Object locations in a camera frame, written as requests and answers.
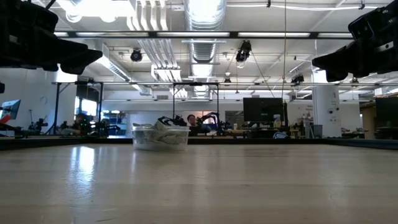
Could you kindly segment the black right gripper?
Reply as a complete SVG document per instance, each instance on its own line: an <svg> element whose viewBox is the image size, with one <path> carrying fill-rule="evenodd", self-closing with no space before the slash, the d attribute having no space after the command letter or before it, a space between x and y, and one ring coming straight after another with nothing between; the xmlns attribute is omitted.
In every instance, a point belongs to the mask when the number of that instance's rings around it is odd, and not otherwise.
<svg viewBox="0 0 398 224"><path fill-rule="evenodd" d="M397 2L359 16L348 24L354 41L335 52L314 58L312 64L326 71L326 80L344 80L370 73L397 70Z"/></svg>

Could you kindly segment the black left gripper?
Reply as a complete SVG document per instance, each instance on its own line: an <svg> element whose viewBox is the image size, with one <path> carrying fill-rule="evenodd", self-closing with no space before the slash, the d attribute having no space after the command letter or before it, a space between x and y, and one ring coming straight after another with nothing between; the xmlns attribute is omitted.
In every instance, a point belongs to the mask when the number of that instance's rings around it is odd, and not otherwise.
<svg viewBox="0 0 398 224"><path fill-rule="evenodd" d="M10 35L1 43L2 68L41 68L48 72L61 69L65 73L81 75L89 64L102 56L102 51L88 49L86 44L44 33Z"/></svg>

